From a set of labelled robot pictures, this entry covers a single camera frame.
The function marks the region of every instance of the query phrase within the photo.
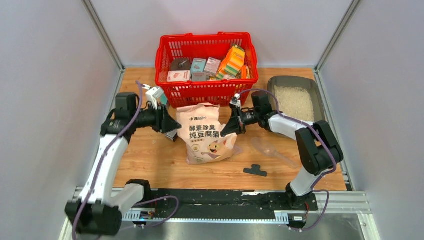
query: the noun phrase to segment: gray wall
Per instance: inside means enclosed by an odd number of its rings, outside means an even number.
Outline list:
[[[57,240],[119,71],[79,0],[0,3],[0,239]]]
[[[364,0],[322,70],[383,240],[424,235],[424,2]]]
[[[260,66],[317,64],[352,0],[92,0],[125,65],[154,66],[170,34],[249,32]]]

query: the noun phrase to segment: wooden platform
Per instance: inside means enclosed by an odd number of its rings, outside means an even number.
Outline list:
[[[299,76],[314,79],[310,68],[260,68],[259,81],[254,88],[267,89],[268,80],[274,76]],[[124,75],[121,92],[138,93],[135,83],[155,85],[154,68],[128,68]],[[249,97],[246,107],[252,106]],[[175,109],[170,109],[175,118]],[[220,109],[219,120],[222,124],[230,118],[230,108]],[[264,138],[272,143],[280,153],[301,165],[297,144],[294,140],[267,132],[258,125],[247,127],[247,133],[237,137],[236,145],[243,153],[230,160],[200,165],[186,163],[187,148],[182,139],[175,143],[164,135],[150,128],[138,129],[124,154],[115,178],[115,187],[123,187],[130,179],[150,181],[152,188],[169,189],[227,189],[227,190],[284,190],[286,185],[297,175],[299,169],[291,169],[276,158],[262,155],[252,147],[253,137]],[[243,172],[252,164],[261,165],[267,177],[251,175]],[[322,179],[316,189],[345,191],[346,186],[341,169]]]

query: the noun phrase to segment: clear plastic scoop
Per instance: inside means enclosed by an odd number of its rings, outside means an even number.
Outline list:
[[[263,155],[283,160],[292,169],[299,167],[299,165],[296,162],[292,161],[290,158],[279,153],[277,149],[274,147],[274,145],[272,145],[268,141],[263,140],[262,138],[259,138],[259,137],[254,137],[252,138],[251,143],[259,152],[263,153]]]

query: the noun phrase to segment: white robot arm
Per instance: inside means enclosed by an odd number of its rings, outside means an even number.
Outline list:
[[[330,125],[326,121],[305,122],[306,124],[302,124],[301,121],[294,121],[296,119],[292,120],[284,113],[281,116],[272,109],[267,93],[262,91],[252,93],[253,108],[245,111],[240,108],[239,98],[240,95],[236,94],[231,100],[231,117],[222,130],[221,136],[224,137],[232,133],[244,134],[246,126],[257,123],[261,128],[283,134],[297,141],[302,168],[297,177],[287,185],[286,197],[290,208],[297,209],[301,207],[305,203],[305,198],[322,178],[322,174],[330,171],[334,166],[324,147],[316,145],[316,137],[306,125],[311,126],[318,133],[335,159],[336,164],[343,160],[343,152]]]
[[[135,121],[126,131],[125,127],[129,125],[139,110],[137,108],[138,95],[133,92],[116,95],[116,108],[110,112],[106,121],[101,125],[100,145],[88,181],[78,200],[76,202],[69,201],[65,207],[65,213],[72,224],[75,225],[77,222],[76,231],[78,233],[116,235],[121,227],[123,214],[136,203],[142,200],[148,201],[151,198],[149,182],[140,179],[128,181],[123,191],[112,197],[112,187],[119,164],[136,129],[151,127],[157,133],[166,134],[181,128],[181,125],[169,115],[166,106],[158,104],[156,101],[157,95],[161,94],[162,89],[160,87],[150,88],[147,85],[144,85],[144,88],[148,89],[146,96],[150,105],[138,112]],[[116,139],[107,154],[104,155],[107,146],[122,132],[122,137]]]

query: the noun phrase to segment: red basket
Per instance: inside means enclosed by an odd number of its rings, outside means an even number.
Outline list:
[[[168,72],[173,60],[178,58],[207,59],[209,57],[223,60],[232,44],[242,47],[246,53],[244,64],[249,67],[250,79],[233,79],[217,81],[177,81],[167,82]],[[156,85],[161,87],[173,108],[211,103],[228,106],[234,94],[251,89],[258,82],[258,60],[252,39],[247,32],[218,32],[213,35],[165,35],[160,38],[156,54]],[[248,93],[240,100],[244,104]]]

